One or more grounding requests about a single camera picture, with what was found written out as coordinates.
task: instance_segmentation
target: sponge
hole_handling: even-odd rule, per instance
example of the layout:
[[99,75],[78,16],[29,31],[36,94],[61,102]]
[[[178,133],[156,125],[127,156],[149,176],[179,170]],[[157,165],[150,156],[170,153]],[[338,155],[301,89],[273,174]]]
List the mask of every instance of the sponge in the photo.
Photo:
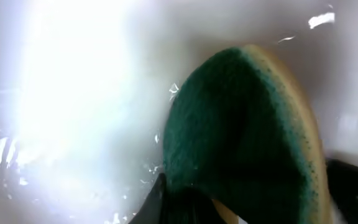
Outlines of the sponge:
[[256,45],[223,50],[189,76],[167,119],[163,166],[167,223],[223,223],[217,210],[228,223],[331,223],[313,113]]

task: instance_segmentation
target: wet surface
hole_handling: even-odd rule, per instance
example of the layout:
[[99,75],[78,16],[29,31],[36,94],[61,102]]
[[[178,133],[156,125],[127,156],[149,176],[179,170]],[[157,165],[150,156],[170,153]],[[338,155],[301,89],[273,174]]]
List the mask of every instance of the wet surface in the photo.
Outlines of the wet surface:
[[358,165],[358,1],[3,3],[0,223],[129,221],[162,170],[175,93],[233,45],[275,52],[326,154]]

